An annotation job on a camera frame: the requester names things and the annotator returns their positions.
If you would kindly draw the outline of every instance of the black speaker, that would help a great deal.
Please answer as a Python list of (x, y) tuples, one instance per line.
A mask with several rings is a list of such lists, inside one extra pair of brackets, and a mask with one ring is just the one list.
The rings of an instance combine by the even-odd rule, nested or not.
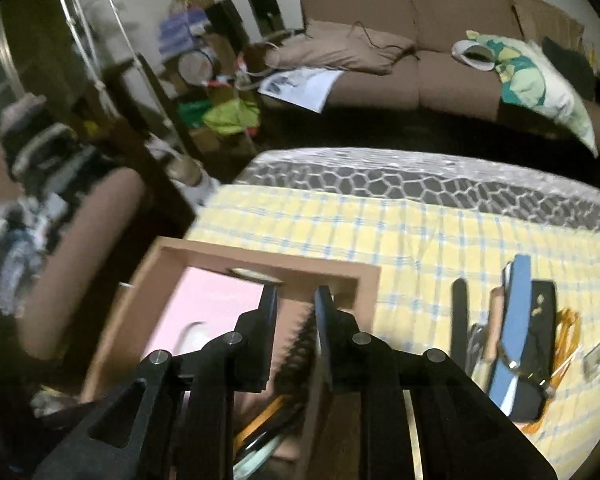
[(236, 55), (249, 44), (249, 37), (242, 25), (240, 13), (231, 0), (219, 0), (211, 7), (207, 7), (205, 14), (213, 30), (229, 40)]
[(248, 0), (263, 37), (285, 29), (277, 0)]

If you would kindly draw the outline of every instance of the yellow-green fabric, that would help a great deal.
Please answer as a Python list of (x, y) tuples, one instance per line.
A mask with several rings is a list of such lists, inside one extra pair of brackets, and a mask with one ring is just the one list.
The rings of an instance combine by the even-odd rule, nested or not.
[[(553, 280), (558, 308), (582, 316), (583, 349), (600, 341), (600, 233), (408, 199), (241, 185), (221, 188), (187, 237), (380, 266), (374, 334), (416, 353), (449, 351), (456, 278), (468, 282), (470, 324), (486, 322), (501, 269), (515, 254), (529, 254), (533, 279)], [(585, 383), (580, 354), (530, 439), (566, 479), (599, 438), (600, 375)]]
[(235, 98), (211, 108), (202, 120), (219, 135), (235, 135), (259, 126), (260, 111), (256, 103)]

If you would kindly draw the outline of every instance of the pillow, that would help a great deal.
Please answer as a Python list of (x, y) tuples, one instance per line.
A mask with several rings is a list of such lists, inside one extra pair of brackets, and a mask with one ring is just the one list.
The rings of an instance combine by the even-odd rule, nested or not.
[(274, 68), (328, 67), (386, 75), (392, 72), (395, 61), (414, 45), (413, 40), (362, 24), (309, 19), (306, 39), (268, 51), (266, 63)]
[(513, 0), (525, 41), (540, 43), (548, 37), (563, 48), (580, 46), (584, 25), (542, 0)]
[(551, 38), (542, 40), (542, 52), (555, 69), (571, 83), (580, 97), (593, 101), (596, 97), (596, 76), (581, 53), (563, 48)]
[(593, 124), (584, 101), (537, 43), (472, 30), (466, 34), (470, 40), (493, 50), (503, 103), (522, 106), (564, 126), (598, 156)]

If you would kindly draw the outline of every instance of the brown pillow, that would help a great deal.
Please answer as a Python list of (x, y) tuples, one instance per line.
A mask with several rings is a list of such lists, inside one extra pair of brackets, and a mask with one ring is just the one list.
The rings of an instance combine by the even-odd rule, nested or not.
[(271, 50), (266, 63), (275, 68), (318, 66), (377, 75), (390, 74), (394, 62), (414, 47), (408, 38), (378, 32), (362, 24), (308, 20), (305, 40)]
[(578, 50), (584, 25), (542, 0), (513, 0), (525, 41), (550, 38), (563, 48)]

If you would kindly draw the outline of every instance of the newspaper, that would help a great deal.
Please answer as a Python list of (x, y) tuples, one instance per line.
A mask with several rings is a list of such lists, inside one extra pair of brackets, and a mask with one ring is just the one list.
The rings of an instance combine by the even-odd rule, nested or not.
[(276, 72), (260, 83), (261, 94), (320, 113), (342, 70), (297, 68)]

